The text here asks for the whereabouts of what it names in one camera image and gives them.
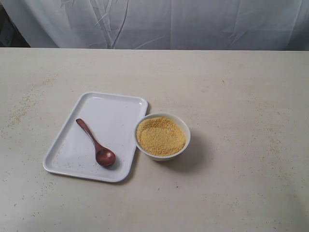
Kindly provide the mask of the yellow millet grain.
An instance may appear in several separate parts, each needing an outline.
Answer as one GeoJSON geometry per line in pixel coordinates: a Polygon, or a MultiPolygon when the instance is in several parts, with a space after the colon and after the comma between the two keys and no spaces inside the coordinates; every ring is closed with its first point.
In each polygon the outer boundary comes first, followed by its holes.
{"type": "Polygon", "coordinates": [[[183,149],[186,136],[174,121],[165,117],[143,120],[137,127],[137,141],[141,148],[155,156],[170,156],[183,149]]]}

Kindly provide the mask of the white ceramic bowl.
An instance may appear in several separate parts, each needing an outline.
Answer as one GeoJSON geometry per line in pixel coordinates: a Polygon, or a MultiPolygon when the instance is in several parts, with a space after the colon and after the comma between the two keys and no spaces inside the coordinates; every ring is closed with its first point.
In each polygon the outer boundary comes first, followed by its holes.
{"type": "Polygon", "coordinates": [[[136,142],[136,145],[138,147],[138,149],[144,153],[145,155],[147,155],[150,159],[154,160],[154,161],[168,161],[171,160],[175,157],[177,157],[178,155],[180,155],[182,152],[184,152],[186,150],[186,148],[188,147],[189,143],[190,143],[190,139],[191,139],[191,132],[188,128],[188,126],[184,123],[183,120],[181,120],[179,117],[175,116],[175,115],[171,115],[171,114],[167,114],[167,113],[154,113],[154,114],[149,114],[147,116],[145,116],[144,118],[142,118],[136,125],[135,129],[134,129],[134,139],[136,142]],[[170,156],[155,156],[152,155],[148,152],[146,152],[145,150],[143,150],[143,148],[141,148],[141,146],[139,145],[138,141],[137,141],[137,136],[136,136],[136,131],[137,131],[137,127],[138,125],[145,119],[148,118],[154,118],[154,117],[165,117],[168,118],[172,121],[174,121],[174,123],[176,123],[184,132],[185,136],[186,136],[186,143],[185,146],[183,147],[183,149],[181,151],[179,151],[178,153],[174,154],[174,155],[170,155],[170,156]]]}

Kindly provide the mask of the dark wooden spoon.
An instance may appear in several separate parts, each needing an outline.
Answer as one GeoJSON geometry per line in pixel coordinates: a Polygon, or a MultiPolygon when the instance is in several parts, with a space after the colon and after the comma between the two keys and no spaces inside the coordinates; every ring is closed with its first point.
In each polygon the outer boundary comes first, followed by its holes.
{"type": "Polygon", "coordinates": [[[92,131],[87,126],[87,124],[81,119],[78,118],[75,120],[76,123],[84,130],[84,132],[91,138],[94,147],[95,147],[95,159],[96,162],[103,166],[110,166],[115,163],[116,155],[106,147],[103,147],[94,137],[92,131]]]}

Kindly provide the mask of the white backdrop cloth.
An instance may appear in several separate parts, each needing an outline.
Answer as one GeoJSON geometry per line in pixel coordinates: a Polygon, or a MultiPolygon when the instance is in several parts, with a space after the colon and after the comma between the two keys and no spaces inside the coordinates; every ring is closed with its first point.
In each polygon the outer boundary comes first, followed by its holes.
{"type": "Polygon", "coordinates": [[[306,0],[3,0],[31,47],[309,48],[306,0]]]}

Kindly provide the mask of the white rectangular plastic tray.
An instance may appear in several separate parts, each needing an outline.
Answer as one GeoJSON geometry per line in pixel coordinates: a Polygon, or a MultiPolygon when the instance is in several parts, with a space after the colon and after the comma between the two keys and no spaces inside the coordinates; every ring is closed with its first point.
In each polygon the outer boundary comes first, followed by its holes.
{"type": "Polygon", "coordinates": [[[98,92],[83,94],[45,155],[43,167],[53,174],[116,183],[130,172],[136,151],[134,130],[146,115],[148,102],[141,97],[98,92]],[[76,123],[82,119],[97,141],[116,155],[109,167],[95,160],[95,148],[76,123]]]}

